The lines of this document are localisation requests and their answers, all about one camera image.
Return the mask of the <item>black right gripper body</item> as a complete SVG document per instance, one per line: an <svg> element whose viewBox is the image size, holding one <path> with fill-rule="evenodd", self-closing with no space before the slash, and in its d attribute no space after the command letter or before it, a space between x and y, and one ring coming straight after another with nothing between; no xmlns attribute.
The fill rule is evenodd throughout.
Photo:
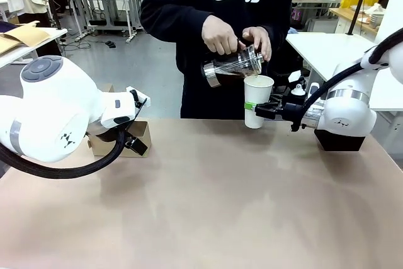
<svg viewBox="0 0 403 269"><path fill-rule="evenodd" d="M285 121L301 121L304 116L303 105L286 103L281 109L281 117Z"/></svg>

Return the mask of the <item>brown cardboard cup carrier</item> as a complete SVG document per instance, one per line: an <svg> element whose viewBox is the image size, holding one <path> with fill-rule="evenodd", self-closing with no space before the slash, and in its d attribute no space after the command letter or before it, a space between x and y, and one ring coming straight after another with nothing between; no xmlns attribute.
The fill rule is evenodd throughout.
<svg viewBox="0 0 403 269"><path fill-rule="evenodd" d="M117 125L126 124L125 140L127 137L137 137L145 145L147 145L147 152L144 156L139 156L126 147L123 148L121 157L147 157L151 147L151 138L149 125L146 121L137 119L135 114L135 103L133 96L125 91L115 92L113 86L108 84L98 90L100 101L97 104L98 108L102 110L99 118L91 124L101 124L107 129L111 129ZM89 135L89 126L87 135L89 137L89 148L95 156L106 156L114 147L115 141L103 142L95 136Z"/></svg>

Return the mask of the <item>white paper cup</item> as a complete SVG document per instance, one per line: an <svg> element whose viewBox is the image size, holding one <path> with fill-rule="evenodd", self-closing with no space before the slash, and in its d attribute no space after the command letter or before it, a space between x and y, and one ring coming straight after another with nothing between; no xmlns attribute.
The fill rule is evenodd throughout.
<svg viewBox="0 0 403 269"><path fill-rule="evenodd" d="M274 80L268 76L248 76L244 79L244 123L250 129L259 129L263 126L264 118L258 117L253 106L268 102Z"/></svg>

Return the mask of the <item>glass french press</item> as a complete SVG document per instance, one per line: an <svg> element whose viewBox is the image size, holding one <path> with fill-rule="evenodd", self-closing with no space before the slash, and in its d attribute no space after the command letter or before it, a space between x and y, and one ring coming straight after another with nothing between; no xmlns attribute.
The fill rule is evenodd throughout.
<svg viewBox="0 0 403 269"><path fill-rule="evenodd" d="M217 56L206 61L201 71L212 88L232 84L248 76L261 74L264 57L257 52L254 45L230 55Z"/></svg>

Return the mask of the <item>person's right forearm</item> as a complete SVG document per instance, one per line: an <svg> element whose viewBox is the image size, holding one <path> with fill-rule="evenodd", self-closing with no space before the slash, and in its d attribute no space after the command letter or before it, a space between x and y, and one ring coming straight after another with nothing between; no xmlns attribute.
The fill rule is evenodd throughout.
<svg viewBox="0 0 403 269"><path fill-rule="evenodd" d="M204 22L212 14L177 0L143 0L140 20L144 29L164 41L179 37L201 37Z"/></svg>

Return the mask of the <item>person's left forearm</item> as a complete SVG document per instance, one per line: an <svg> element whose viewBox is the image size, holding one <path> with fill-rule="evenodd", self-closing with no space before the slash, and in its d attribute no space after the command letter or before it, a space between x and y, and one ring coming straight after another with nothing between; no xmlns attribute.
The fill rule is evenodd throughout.
<svg viewBox="0 0 403 269"><path fill-rule="evenodd" d="M286 39L291 13L292 0L272 0L263 13L259 25L268 32L272 52L276 52Z"/></svg>

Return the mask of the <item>person's left hand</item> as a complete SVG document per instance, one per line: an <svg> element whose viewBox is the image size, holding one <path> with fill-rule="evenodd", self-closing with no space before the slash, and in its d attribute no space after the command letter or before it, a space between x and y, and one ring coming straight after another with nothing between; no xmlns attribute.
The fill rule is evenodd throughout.
<svg viewBox="0 0 403 269"><path fill-rule="evenodd" d="M255 51L263 56L264 61L270 61L272 53L271 42L268 32L263 27L245 28L242 32L242 38L253 43Z"/></svg>

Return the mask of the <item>person's right hand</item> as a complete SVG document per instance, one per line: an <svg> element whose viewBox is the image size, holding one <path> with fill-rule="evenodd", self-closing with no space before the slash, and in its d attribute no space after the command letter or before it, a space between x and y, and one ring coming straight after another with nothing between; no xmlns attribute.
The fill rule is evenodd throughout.
<svg viewBox="0 0 403 269"><path fill-rule="evenodd" d="M237 52L238 40L232 27L218 17L210 15L203 23L201 37L213 53L229 55Z"/></svg>

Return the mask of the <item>wooden table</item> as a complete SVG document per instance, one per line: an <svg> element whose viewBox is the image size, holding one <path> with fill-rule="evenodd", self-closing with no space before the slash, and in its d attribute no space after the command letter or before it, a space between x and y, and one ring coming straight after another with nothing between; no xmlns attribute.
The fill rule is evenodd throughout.
<svg viewBox="0 0 403 269"><path fill-rule="evenodd" d="M344 20L350 20L350 21L353 20L353 17L355 15L355 11L353 11L352 9L349 9L349 8L330 8L329 12L338 16L339 18L342 18ZM358 18L356 20L355 25L376 35L378 33L378 28L372 28L369 24L362 23L359 20L360 18L366 18L366 17L367 17L366 14L364 14L363 12L360 12L358 14Z"/></svg>

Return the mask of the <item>white side table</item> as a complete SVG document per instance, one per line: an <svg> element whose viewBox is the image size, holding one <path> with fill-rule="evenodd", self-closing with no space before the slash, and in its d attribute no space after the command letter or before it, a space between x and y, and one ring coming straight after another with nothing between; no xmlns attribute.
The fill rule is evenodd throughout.
<svg viewBox="0 0 403 269"><path fill-rule="evenodd" d="M0 69L12 64L26 64L33 59L38 58L37 49L45 44L55 41L61 36L67 34L67 29L58 30L56 28L42 28L48 33L48 38L33 47L18 45L11 50L0 55Z"/></svg>

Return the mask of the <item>black tripod pole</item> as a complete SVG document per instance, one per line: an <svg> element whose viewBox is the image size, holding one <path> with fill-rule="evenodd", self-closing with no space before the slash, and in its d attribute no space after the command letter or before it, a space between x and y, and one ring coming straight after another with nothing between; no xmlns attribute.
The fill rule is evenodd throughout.
<svg viewBox="0 0 403 269"><path fill-rule="evenodd" d="M348 32L346 33L349 36L352 36L352 34L353 34L353 30L355 28L356 21L358 19L358 15L359 15L359 13L361 11L362 4L363 4L363 0L358 0L358 4L356 5L356 9L355 9L355 12L354 12L354 15L353 15L353 19L351 20Z"/></svg>

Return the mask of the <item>large brown paper envelope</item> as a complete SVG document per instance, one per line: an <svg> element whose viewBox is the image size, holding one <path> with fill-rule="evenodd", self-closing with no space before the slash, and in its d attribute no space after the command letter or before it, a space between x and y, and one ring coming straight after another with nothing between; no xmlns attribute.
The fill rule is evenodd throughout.
<svg viewBox="0 0 403 269"><path fill-rule="evenodd" d="M19 41L28 47L34 47L50 38L50 35L41 28L38 28L37 25L37 21L22 24L2 33L2 36Z"/></svg>

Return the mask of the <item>white stacked dishes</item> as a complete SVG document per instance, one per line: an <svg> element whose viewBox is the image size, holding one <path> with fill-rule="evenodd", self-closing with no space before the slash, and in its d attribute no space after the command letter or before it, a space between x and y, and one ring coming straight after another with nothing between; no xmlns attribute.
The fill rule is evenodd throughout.
<svg viewBox="0 0 403 269"><path fill-rule="evenodd" d="M366 10L366 14L370 17L370 26L376 28L382 23L385 9L381 4L375 3L372 7Z"/></svg>

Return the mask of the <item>small brown paper envelope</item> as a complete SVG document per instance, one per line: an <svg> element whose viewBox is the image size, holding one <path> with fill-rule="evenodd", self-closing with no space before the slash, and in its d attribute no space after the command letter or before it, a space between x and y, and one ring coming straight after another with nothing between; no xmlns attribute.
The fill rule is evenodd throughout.
<svg viewBox="0 0 403 269"><path fill-rule="evenodd" d="M21 42L13 37L4 37L0 35L0 56L9 52L11 49L18 47L20 44Z"/></svg>

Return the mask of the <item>dark purple folder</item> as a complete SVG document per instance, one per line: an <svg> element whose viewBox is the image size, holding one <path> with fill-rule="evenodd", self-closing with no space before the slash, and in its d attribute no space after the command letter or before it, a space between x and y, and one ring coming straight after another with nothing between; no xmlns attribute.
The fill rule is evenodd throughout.
<svg viewBox="0 0 403 269"><path fill-rule="evenodd" d="M6 33L10 30L17 28L17 25L0 20L0 33Z"/></svg>

